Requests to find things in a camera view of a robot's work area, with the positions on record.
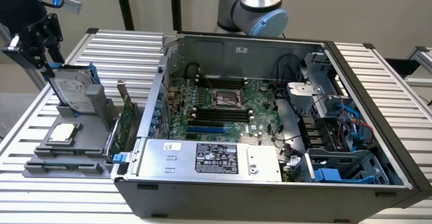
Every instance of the black cable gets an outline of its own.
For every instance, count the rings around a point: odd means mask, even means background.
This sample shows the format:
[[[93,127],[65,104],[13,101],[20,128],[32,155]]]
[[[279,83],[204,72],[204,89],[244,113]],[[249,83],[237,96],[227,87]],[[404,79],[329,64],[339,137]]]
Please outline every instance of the black cable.
[[[297,135],[295,137],[291,137],[291,138],[285,139],[285,141],[291,141],[292,139],[299,138],[299,137],[301,137],[301,135]]]
[[[288,70],[289,70],[289,73],[292,75],[292,78],[296,79],[296,74],[293,73],[292,69],[291,69],[291,66],[288,64],[285,64],[285,66],[288,67]]]
[[[197,64],[196,62],[189,62],[187,67],[184,68],[184,73],[183,73],[183,77],[187,78],[187,74],[188,74],[188,69],[189,69],[189,66],[192,65],[196,65],[197,68],[200,68],[200,64]]]
[[[421,96],[419,96],[425,102],[427,102],[427,105],[428,106],[431,106],[432,105],[432,100],[431,100],[431,102],[424,98],[424,97],[421,97]]]
[[[279,65],[280,65],[280,62],[285,56],[292,56],[297,59],[299,63],[301,62],[300,58],[295,54],[288,53],[288,54],[279,56],[279,58],[276,60],[276,82],[279,81]]]
[[[339,121],[347,128],[347,131],[351,132],[351,127],[349,127],[348,123],[341,118],[339,118],[339,117],[328,117],[328,118]]]
[[[279,87],[279,88],[275,90],[275,93],[273,93],[273,97],[275,97],[275,99],[279,99],[279,98],[276,97],[276,95],[277,95],[276,92],[277,92],[279,90],[283,90],[284,92],[287,92],[287,96],[285,96],[285,97],[284,97],[284,93],[281,93],[281,95],[283,95],[281,99],[285,99],[285,100],[288,101],[288,104],[289,104],[289,107],[292,108],[292,111],[295,112],[295,114],[297,115],[299,119],[301,120],[303,116],[301,116],[301,114],[299,113],[296,107],[293,106],[293,104],[292,104],[292,102],[291,102],[289,93],[288,93],[288,90],[287,90],[287,89],[284,89],[283,87]]]

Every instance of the wire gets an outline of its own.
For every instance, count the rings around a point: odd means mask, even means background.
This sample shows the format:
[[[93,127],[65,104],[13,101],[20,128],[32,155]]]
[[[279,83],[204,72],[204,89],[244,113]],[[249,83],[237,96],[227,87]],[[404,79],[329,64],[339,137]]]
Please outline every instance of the wire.
[[[340,115],[340,119],[344,118],[344,114],[345,114],[345,111],[344,111],[344,108],[345,108],[345,104],[344,104],[344,98],[340,98],[340,103],[343,104],[343,109],[341,109],[341,115]],[[340,130],[341,130],[341,126],[343,124],[339,125],[339,128],[337,128],[337,144],[340,144]]]
[[[281,60],[283,60],[283,58],[285,56],[292,56],[292,57],[295,57],[297,59],[299,62],[301,62],[300,58],[295,54],[288,53],[288,54],[284,54],[284,55],[279,56],[279,58],[276,60],[276,83],[279,82],[279,64],[280,64],[280,62],[281,62]]]
[[[219,101],[221,101],[221,102],[224,102],[224,103],[227,103],[227,104],[231,104],[231,105],[233,105],[233,106],[237,107],[236,104],[233,104],[233,103],[231,103],[231,102],[227,102],[227,101],[224,101],[224,100],[221,100],[221,99],[219,99],[217,97],[213,96],[213,88],[212,88],[212,86],[211,86],[211,84],[209,84],[208,77],[207,77],[207,75],[205,75],[205,73],[204,73],[204,70],[201,70],[201,72],[203,72],[203,76],[204,76],[204,78],[205,78],[205,80],[207,80],[207,82],[208,82],[211,97],[212,97],[213,99],[217,99]]]
[[[255,95],[252,95],[243,103],[241,105],[244,105],[247,102],[249,102],[249,100],[253,98]]]
[[[328,117],[328,118],[336,120],[337,122],[340,122],[344,125],[344,127],[347,128],[347,130],[351,131],[351,127],[349,127],[348,123],[343,119],[340,119],[339,117]]]
[[[192,65],[196,65],[197,68],[200,68],[200,64],[199,64],[199,63],[196,63],[196,62],[191,62],[191,63],[188,63],[187,67],[184,68],[184,73],[183,73],[183,77],[184,77],[184,78],[187,78],[188,69],[189,69],[189,66],[192,66]]]
[[[299,138],[299,137],[301,137],[301,135],[297,135],[297,136],[295,136],[295,137],[291,137],[291,138],[285,139],[284,141],[285,141],[285,142],[287,142],[287,141],[291,141],[292,139]]]
[[[297,75],[293,73],[293,71],[292,71],[292,69],[291,69],[291,67],[289,67],[289,65],[287,63],[285,63],[285,66],[287,66],[287,68],[289,70],[289,73],[291,73],[292,78],[296,79],[297,78]],[[283,70],[281,83],[284,82],[284,75],[285,75],[285,70]]]
[[[431,106],[432,105],[432,100],[429,101],[429,100],[427,100],[424,97],[421,97],[420,95],[419,95],[419,97],[427,102],[427,105],[428,106]]]
[[[373,141],[373,129],[372,129],[371,125],[368,125],[368,124],[364,123],[363,121],[360,122],[360,125],[364,126],[364,127],[367,127],[368,130],[371,131],[371,139],[369,139],[369,142],[372,143],[372,141]]]
[[[276,94],[277,94],[277,91],[279,91],[279,90],[283,90],[283,91],[287,92],[287,97],[285,97],[285,98],[284,98],[284,94],[281,93],[283,99],[285,99],[285,100],[288,101],[288,104],[289,104],[289,106],[291,106],[291,108],[292,108],[292,111],[295,112],[296,116],[297,116],[299,119],[301,120],[301,117],[303,117],[303,116],[301,116],[301,114],[299,113],[296,107],[293,106],[293,104],[292,104],[292,102],[291,102],[291,98],[289,98],[289,92],[288,92],[288,90],[287,90],[285,88],[283,88],[283,87],[279,87],[279,88],[275,90],[273,98],[277,99]]]
[[[348,107],[347,105],[343,107],[343,109],[348,110],[351,113],[355,114],[356,119],[357,119],[356,125],[360,126],[360,113],[356,110],[353,110],[351,107]]]
[[[164,85],[165,90],[167,90],[167,94],[168,94],[168,95],[167,95],[167,96],[168,96],[168,101],[171,101],[172,107],[175,107],[175,98],[169,99],[169,97],[171,97],[169,93],[171,93],[172,91],[169,91],[169,89],[168,89],[167,85],[164,84],[164,82],[163,82],[161,84]]]
[[[327,98],[328,96],[336,96],[336,97],[340,97],[340,95],[337,95],[337,94],[335,94],[335,93],[325,94],[325,95],[324,95],[323,97],[320,97],[320,99],[316,100],[316,101],[313,102],[313,104],[311,105],[311,109],[309,109],[309,113],[308,113],[308,114],[311,114],[311,112],[312,112],[312,107],[313,107],[313,105],[315,105],[319,101],[321,101],[321,99]]]

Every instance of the metal slotted surface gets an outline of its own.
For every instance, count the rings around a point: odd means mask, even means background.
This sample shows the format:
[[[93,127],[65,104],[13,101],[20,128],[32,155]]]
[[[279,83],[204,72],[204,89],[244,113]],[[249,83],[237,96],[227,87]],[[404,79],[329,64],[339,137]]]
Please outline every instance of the metal slotted surface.
[[[336,44],[397,137],[432,181],[431,110],[375,50]]]
[[[100,82],[115,105],[123,105],[117,80],[124,79],[132,101],[144,107],[159,59],[163,33],[100,30],[85,40],[71,65],[97,68]]]
[[[147,39],[133,35],[159,36],[155,33],[140,32],[119,32],[119,31],[100,31],[100,34],[84,38],[80,42],[76,50],[72,52],[72,56],[68,58],[71,63],[85,63],[88,58],[95,57],[99,60],[100,65],[120,66],[147,66],[147,62],[135,63],[128,60],[131,58],[137,59],[128,54],[116,54],[107,56],[105,52],[100,52],[100,46],[97,49],[88,51],[88,45],[101,43],[100,45],[120,45],[124,43],[133,44],[131,40],[141,41],[145,43]],[[151,42],[156,42],[157,39],[148,39]],[[117,47],[113,51],[128,51],[132,48]],[[359,52],[363,52],[359,46],[355,46]],[[100,78],[104,81],[107,87],[115,88],[115,82],[117,79],[125,78],[127,72],[121,73],[117,78],[105,77],[104,72],[109,73],[112,68],[101,69],[95,61]],[[141,74],[135,70],[131,70],[131,74]],[[133,76],[139,85],[145,79]],[[141,92],[143,87],[136,85],[131,86],[137,92]],[[32,106],[25,111],[20,121],[15,128],[5,137],[5,140],[0,143],[0,223],[157,223],[157,219],[151,221],[141,220],[132,214],[131,208],[125,204],[125,201],[117,192],[111,180],[101,179],[61,179],[61,178],[24,178],[21,171],[24,169],[24,163],[29,160],[33,154],[33,149],[40,144],[47,134],[48,127],[52,126],[55,117],[59,112],[56,110],[56,104],[59,100],[52,95],[52,90],[45,87],[39,97],[36,98]],[[396,108],[407,108],[408,102],[397,104],[391,102],[389,104],[383,101],[381,105],[401,105]],[[432,166],[423,167],[424,172],[432,173]],[[361,223],[364,224],[405,224],[405,223],[431,223],[432,219],[432,200],[424,200],[415,206],[407,209],[387,209],[379,214],[367,219]],[[160,223],[227,223],[219,221],[200,221],[200,220],[163,220]]]

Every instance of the blue latch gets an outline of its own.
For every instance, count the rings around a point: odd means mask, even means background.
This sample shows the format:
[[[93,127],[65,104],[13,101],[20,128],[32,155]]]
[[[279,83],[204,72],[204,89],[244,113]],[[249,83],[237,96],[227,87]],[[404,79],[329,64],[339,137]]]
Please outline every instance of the blue latch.
[[[344,184],[369,184],[375,180],[375,176],[367,176],[360,180],[343,180],[339,170],[333,168],[320,168],[315,171],[316,181],[321,183],[344,183]]]
[[[115,154],[115,156],[113,156],[113,163],[125,164],[127,163],[127,158],[128,158],[128,155]]]

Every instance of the blue drive bracket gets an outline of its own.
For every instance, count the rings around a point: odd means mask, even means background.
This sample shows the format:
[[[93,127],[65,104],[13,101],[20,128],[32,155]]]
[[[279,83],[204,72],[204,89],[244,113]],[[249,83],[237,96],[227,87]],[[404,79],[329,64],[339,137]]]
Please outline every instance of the blue drive bracket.
[[[369,184],[375,180],[375,176],[367,176],[360,180],[344,180],[333,168],[320,168],[315,171],[315,177],[320,183]]]

